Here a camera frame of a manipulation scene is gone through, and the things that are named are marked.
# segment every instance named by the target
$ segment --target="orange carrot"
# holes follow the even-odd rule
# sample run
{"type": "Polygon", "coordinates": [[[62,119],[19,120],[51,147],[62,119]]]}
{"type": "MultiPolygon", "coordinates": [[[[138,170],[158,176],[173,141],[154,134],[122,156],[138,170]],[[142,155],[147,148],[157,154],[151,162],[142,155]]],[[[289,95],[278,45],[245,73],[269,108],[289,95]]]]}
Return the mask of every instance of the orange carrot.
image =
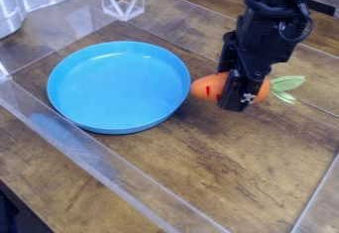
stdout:
{"type": "MultiPolygon", "coordinates": [[[[215,73],[199,78],[191,85],[193,95],[202,100],[218,103],[222,98],[227,78],[227,72],[215,73]]],[[[263,102],[271,92],[281,100],[293,103],[295,98],[285,91],[297,88],[303,83],[303,81],[303,76],[289,76],[278,78],[273,81],[270,81],[266,77],[258,96],[254,99],[254,103],[263,102]]]]}

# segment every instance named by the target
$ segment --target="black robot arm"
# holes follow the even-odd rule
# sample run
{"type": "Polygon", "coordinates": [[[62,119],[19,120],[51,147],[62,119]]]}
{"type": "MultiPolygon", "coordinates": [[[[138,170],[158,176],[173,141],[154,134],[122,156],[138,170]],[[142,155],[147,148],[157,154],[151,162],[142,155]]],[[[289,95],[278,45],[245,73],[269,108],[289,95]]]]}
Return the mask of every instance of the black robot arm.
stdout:
{"type": "Polygon", "coordinates": [[[245,0],[246,13],[225,34],[218,72],[229,71],[219,106],[242,112],[254,102],[271,65],[287,62],[314,27],[310,0],[245,0]]]}

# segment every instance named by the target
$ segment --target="blue plate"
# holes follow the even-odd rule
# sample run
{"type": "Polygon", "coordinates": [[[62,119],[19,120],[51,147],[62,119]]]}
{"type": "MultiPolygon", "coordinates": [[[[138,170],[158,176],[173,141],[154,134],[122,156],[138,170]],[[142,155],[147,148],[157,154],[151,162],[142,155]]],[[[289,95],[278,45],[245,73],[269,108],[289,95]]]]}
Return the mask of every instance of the blue plate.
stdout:
{"type": "Polygon", "coordinates": [[[191,85],[186,64],[167,50],[113,42],[70,55],[49,80],[50,100],[82,128],[129,134],[161,124],[183,103],[191,85]]]}

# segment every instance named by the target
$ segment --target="wooden table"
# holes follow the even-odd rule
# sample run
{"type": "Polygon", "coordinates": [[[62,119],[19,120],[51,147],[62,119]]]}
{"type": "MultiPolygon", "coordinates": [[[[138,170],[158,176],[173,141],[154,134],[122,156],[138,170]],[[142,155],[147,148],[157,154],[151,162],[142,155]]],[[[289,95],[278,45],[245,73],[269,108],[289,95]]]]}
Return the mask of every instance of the wooden table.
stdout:
{"type": "MultiPolygon", "coordinates": [[[[245,11],[242,0],[190,1],[231,17],[245,11]]],[[[314,17],[306,44],[338,56],[338,20],[314,17]]],[[[86,46],[118,40],[171,50],[193,78],[215,71],[211,61],[117,22],[14,79],[49,103],[47,79],[61,60],[86,46]]],[[[333,80],[338,74],[322,68],[317,71],[333,80]]],[[[317,98],[314,105],[289,106],[271,97],[238,114],[190,96],[159,127],[129,136],[93,135],[233,232],[289,232],[338,153],[339,101],[329,101],[327,108],[321,94],[317,98]]],[[[0,178],[57,232],[162,232],[4,109],[0,120],[0,178]]]]}

